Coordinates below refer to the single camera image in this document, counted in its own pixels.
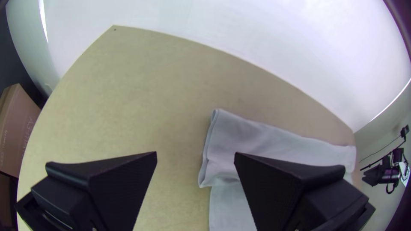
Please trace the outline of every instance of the cable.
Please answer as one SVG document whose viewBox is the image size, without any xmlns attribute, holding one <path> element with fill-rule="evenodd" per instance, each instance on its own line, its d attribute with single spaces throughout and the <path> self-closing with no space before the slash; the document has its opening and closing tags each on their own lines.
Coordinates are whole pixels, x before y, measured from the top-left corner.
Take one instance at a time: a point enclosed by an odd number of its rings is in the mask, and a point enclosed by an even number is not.
<svg viewBox="0 0 411 231">
<path fill-rule="evenodd" d="M 389 144 L 385 145 L 385 146 L 384 146 L 383 148 L 381 148 L 380 150 L 378 150 L 378 151 L 374 152 L 373 154 L 367 156 L 366 158 L 369 158 L 370 156 L 372 156 L 372 155 L 374 155 L 374 154 L 377 154 L 378 152 L 381 152 L 384 148 L 386 148 L 388 145 L 392 144 L 394 141 L 396 141 L 396 140 L 397 140 L 398 138 L 400 138 L 400 137 L 401 137 L 401 135 L 398 136 L 397 138 L 395 138 L 395 139 L 394 139 L 393 141 L 391 141 Z"/>
</svg>

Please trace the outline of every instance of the cardboard box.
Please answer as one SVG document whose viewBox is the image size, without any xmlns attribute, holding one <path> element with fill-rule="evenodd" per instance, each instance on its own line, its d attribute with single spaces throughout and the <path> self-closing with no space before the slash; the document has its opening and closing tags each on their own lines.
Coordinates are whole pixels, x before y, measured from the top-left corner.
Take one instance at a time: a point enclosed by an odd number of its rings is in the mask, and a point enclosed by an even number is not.
<svg viewBox="0 0 411 231">
<path fill-rule="evenodd" d="M 17 177 L 31 131 L 40 114 L 20 84 L 3 90 L 0 97 L 0 171 Z"/>
</svg>

